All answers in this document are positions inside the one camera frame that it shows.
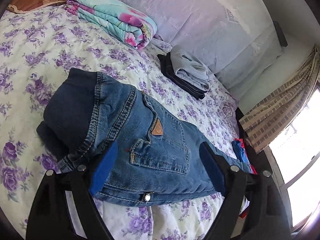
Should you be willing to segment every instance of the leather label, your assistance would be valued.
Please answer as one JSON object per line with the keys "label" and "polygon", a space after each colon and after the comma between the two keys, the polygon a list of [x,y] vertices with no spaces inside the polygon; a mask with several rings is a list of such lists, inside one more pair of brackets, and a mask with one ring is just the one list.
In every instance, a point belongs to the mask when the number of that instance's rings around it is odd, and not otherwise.
{"label": "leather label", "polygon": [[162,125],[161,125],[161,122],[160,122],[159,119],[157,119],[156,125],[155,125],[155,127],[153,128],[151,134],[152,134],[152,135],[163,135]]}

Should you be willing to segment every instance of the rivet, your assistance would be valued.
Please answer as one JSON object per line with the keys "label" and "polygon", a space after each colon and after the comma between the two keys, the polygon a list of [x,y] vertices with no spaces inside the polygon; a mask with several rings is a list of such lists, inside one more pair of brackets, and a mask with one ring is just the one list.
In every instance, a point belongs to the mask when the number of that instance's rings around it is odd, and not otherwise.
{"label": "rivet", "polygon": [[86,168],[87,167],[85,165],[81,164],[78,166],[78,171],[85,171]]}
{"label": "rivet", "polygon": [[236,166],[236,165],[232,165],[232,166],[230,167],[230,169],[231,169],[232,171],[234,171],[234,172],[238,172],[238,171],[240,170],[240,168],[239,168],[238,166]]}
{"label": "rivet", "polygon": [[262,174],[267,178],[269,178],[272,175],[270,171],[263,171]]}
{"label": "rivet", "polygon": [[53,175],[53,170],[47,170],[47,172],[45,174],[47,176],[51,176],[51,175]]}
{"label": "rivet", "polygon": [[150,195],[150,194],[146,194],[146,195],[144,196],[144,201],[145,201],[145,202],[150,201],[150,199],[151,199],[151,195]]}

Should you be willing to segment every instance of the curtain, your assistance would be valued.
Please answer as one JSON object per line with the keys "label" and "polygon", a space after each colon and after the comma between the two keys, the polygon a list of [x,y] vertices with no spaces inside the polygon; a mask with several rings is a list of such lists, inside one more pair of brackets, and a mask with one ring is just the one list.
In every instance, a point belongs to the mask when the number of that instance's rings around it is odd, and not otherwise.
{"label": "curtain", "polygon": [[247,141],[262,151],[291,123],[312,95],[320,73],[319,47],[314,46],[305,63],[286,83],[260,101],[242,119]]}

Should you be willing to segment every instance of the white wall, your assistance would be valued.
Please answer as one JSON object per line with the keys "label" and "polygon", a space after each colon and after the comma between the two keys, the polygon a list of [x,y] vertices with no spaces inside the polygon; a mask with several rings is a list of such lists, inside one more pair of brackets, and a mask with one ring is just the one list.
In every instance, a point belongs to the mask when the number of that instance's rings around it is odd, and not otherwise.
{"label": "white wall", "polygon": [[306,45],[286,33],[285,37],[288,46],[283,48],[283,54],[262,72],[256,83],[241,98],[239,108],[244,114],[280,87],[309,56],[312,44]]}
{"label": "white wall", "polygon": [[306,44],[320,45],[320,26],[305,0],[263,0],[271,18]]}
{"label": "white wall", "polygon": [[320,45],[320,25],[304,0],[263,0],[288,42],[274,64],[266,68],[239,102],[245,114],[281,86],[305,61],[314,44]]}

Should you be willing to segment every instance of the floral blanket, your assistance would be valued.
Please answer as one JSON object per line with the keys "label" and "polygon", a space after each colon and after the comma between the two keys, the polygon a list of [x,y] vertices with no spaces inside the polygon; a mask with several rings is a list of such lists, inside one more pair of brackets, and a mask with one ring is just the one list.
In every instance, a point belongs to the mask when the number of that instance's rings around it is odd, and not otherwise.
{"label": "floral blanket", "polygon": [[[237,137],[235,101],[214,78],[201,101],[165,78],[156,55],[170,49],[167,44],[151,41],[143,51],[134,50],[62,7],[19,15],[6,12],[0,19],[0,32],[0,206],[23,237],[45,171],[58,171],[36,127],[72,67],[102,71],[136,86],[181,120],[195,124],[216,147],[236,158],[231,146]],[[84,236],[71,193],[67,196],[76,231]],[[114,238],[128,240],[202,239],[222,202],[223,197],[215,194],[138,208],[95,199]]]}
{"label": "floral blanket", "polygon": [[135,49],[146,47],[157,31],[150,17],[119,0],[67,0],[66,10]]}

